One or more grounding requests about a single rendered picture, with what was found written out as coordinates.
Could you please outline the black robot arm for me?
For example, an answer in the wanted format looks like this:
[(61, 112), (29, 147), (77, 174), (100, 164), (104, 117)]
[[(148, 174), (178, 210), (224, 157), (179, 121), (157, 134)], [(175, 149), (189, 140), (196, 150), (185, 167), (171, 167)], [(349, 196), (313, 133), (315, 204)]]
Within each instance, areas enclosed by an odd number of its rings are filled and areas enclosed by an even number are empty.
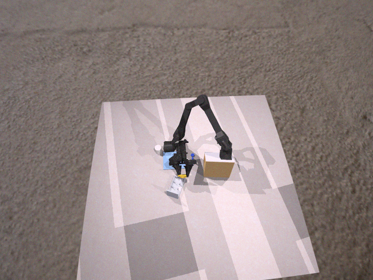
[[(185, 130), (186, 130), (186, 124), (191, 112), (191, 109), (195, 106), (199, 105), (204, 112), (206, 113), (215, 133), (215, 139), (217, 143), (221, 146), (220, 150), (220, 159), (221, 160), (232, 160), (232, 143), (229, 140), (229, 137), (227, 134), (221, 129), (214, 113), (211, 110), (210, 103), (208, 100), (208, 97), (206, 95), (200, 95), (197, 97), (197, 99), (188, 102), (185, 104), (185, 108), (180, 120), (180, 123), (176, 129), (176, 131), (173, 134), (172, 141), (165, 141), (163, 145), (164, 152), (174, 152), (176, 151), (185, 151), (186, 146), (185, 143), (188, 143), (186, 139), (183, 141), (180, 141), (185, 136)], [(179, 141), (178, 143), (175, 143), (176, 141)], [(180, 153), (177, 155), (174, 153), (174, 155), (169, 158), (170, 164), (177, 164), (177, 162), (182, 161), (182, 156)]]

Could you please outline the light blue flat mat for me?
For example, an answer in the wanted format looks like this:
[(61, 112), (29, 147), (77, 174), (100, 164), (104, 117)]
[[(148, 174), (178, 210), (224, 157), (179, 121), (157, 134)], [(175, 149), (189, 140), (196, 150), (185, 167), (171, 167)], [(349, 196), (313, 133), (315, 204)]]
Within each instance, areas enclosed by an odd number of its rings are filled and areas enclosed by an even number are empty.
[[(168, 170), (168, 169), (175, 169), (173, 168), (172, 166), (169, 166), (169, 158), (171, 158), (174, 153), (176, 153), (176, 151), (174, 152), (163, 152), (163, 169), (164, 170)], [(185, 167), (185, 164), (180, 164), (181, 165), (181, 168), (184, 169)]]

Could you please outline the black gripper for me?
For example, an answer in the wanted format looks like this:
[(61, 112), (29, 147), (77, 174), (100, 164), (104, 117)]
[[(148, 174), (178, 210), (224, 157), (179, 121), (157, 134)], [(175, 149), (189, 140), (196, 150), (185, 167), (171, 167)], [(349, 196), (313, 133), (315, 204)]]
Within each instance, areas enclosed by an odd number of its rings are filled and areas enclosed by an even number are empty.
[(187, 155), (186, 155), (186, 154), (188, 154), (188, 152), (186, 152), (186, 151), (177, 151), (177, 152), (176, 152), (176, 155), (177, 155), (178, 153), (181, 154), (181, 156), (182, 156), (182, 161), (177, 162), (177, 164), (170, 164), (170, 162), (169, 162), (169, 166), (172, 166), (173, 168), (175, 168), (177, 174), (178, 174), (178, 175), (181, 175), (181, 165), (180, 165), (180, 164), (185, 164), (184, 167), (185, 167), (185, 169), (186, 169), (186, 177), (189, 177), (189, 174), (190, 174), (190, 171), (191, 171), (191, 169), (192, 169), (192, 167), (193, 167), (193, 164), (196, 164), (197, 162), (196, 162), (195, 159), (193, 159), (193, 160), (188, 160), (188, 159), (187, 159)]

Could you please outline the white dish rack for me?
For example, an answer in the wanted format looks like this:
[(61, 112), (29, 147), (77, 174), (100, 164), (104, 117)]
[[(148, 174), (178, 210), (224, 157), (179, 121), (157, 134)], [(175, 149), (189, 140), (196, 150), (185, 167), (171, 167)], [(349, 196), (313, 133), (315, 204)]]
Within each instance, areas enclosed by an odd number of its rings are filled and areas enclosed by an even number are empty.
[(180, 178), (178, 176), (174, 176), (172, 183), (168, 190), (166, 190), (167, 196), (173, 197), (178, 199), (185, 183), (184, 178)]

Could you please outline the white cylinder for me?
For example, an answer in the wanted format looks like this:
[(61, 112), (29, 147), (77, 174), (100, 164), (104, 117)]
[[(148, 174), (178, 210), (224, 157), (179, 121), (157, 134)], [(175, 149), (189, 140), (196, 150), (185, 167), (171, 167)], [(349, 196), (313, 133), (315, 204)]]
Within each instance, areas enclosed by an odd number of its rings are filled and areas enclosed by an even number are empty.
[(156, 154), (161, 154), (161, 153), (162, 153), (162, 149), (161, 149), (161, 146), (160, 146), (160, 145), (156, 145), (156, 146), (155, 146), (155, 153), (156, 153)]

